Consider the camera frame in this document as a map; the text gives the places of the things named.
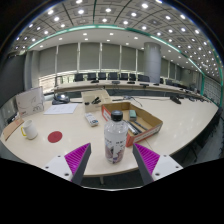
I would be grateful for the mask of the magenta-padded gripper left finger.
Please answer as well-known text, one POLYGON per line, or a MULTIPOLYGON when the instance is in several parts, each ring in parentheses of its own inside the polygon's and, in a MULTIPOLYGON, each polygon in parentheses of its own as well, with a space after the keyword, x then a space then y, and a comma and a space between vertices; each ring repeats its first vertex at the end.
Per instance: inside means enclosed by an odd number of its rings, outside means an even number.
POLYGON ((80 185, 90 154, 91 144, 87 143, 66 155, 54 157, 43 167, 43 170, 80 185))

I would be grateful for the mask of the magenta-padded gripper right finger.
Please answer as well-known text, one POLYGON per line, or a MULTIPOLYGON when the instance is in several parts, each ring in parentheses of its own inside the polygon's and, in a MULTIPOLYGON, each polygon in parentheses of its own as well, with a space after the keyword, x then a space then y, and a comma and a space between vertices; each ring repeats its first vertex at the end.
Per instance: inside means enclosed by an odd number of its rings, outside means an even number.
POLYGON ((182 169, 182 166, 170 156, 159 155, 136 143, 133 144, 133 155, 145 185, 182 169))

